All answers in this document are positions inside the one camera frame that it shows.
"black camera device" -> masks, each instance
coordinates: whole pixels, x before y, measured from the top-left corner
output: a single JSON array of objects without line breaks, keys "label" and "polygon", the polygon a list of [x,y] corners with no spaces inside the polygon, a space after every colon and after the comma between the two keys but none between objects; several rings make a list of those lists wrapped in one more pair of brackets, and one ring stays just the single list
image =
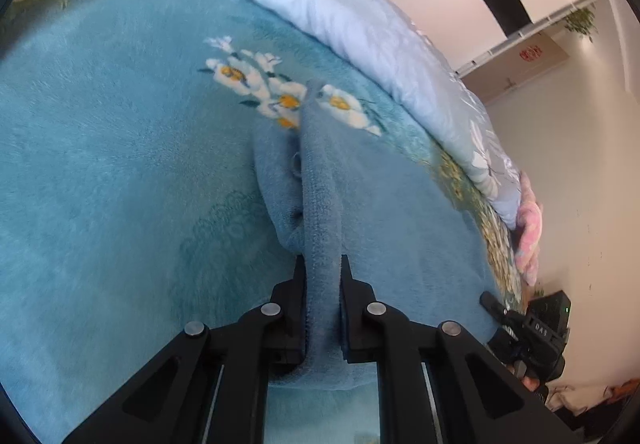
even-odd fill
[{"label": "black camera device", "polygon": [[518,378],[539,379],[542,385],[560,377],[571,310],[564,291],[532,300],[524,315],[507,310],[490,292],[482,293],[480,304],[500,325],[510,329],[497,329],[488,347],[501,362],[514,367]]}]

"blue fleece blanket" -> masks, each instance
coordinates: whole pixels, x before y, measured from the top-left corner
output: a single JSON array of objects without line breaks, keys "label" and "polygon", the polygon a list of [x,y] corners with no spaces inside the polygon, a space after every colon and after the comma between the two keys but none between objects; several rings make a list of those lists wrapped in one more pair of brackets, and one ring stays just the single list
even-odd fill
[{"label": "blue fleece blanket", "polygon": [[[385,94],[249,0],[16,0],[0,56],[0,381],[53,444],[185,322],[233,322],[290,277],[255,175],[256,117],[294,132],[296,82],[313,78]],[[374,107],[348,117],[362,131],[345,135],[391,138]],[[504,226],[444,152],[429,164],[517,301]],[[269,442],[353,442],[377,425],[369,386],[272,399]]]}]

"hanging plant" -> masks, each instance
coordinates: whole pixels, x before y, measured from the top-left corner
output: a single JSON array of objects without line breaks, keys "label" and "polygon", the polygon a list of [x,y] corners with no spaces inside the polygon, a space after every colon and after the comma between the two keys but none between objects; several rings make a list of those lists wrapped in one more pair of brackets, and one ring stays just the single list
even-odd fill
[{"label": "hanging plant", "polygon": [[595,18],[595,15],[590,8],[585,7],[574,10],[571,14],[563,18],[564,28],[571,32],[577,32],[581,36],[588,37],[589,41],[593,43],[591,33],[598,31],[593,24],[593,18]]}]

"bed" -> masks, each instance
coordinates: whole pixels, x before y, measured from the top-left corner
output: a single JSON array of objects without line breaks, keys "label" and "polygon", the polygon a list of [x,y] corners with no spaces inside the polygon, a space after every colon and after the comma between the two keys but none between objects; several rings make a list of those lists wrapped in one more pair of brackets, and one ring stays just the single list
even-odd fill
[{"label": "bed", "polygon": [[[335,333],[341,252],[420,322],[486,341],[482,290],[522,308],[516,170],[481,104],[391,5],[356,24],[358,0],[334,4],[14,0],[2,17],[0,381],[43,443],[186,322],[264,302],[295,254],[308,354],[274,378],[266,442],[377,438],[375,370],[348,370]],[[384,39],[372,20],[404,27],[380,56],[357,36]],[[387,66],[399,45],[430,56],[432,100],[408,79],[420,59]]]}]

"pink stuffed toy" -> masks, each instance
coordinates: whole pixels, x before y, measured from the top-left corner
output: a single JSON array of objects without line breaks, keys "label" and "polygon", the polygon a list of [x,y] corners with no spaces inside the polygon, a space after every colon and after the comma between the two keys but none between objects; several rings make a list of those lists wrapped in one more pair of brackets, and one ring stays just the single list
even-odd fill
[{"label": "pink stuffed toy", "polygon": [[538,243],[542,234],[542,204],[536,202],[531,181],[526,173],[520,173],[520,207],[516,215],[517,232],[522,232],[515,253],[516,268],[522,279],[534,286],[538,278]]}]

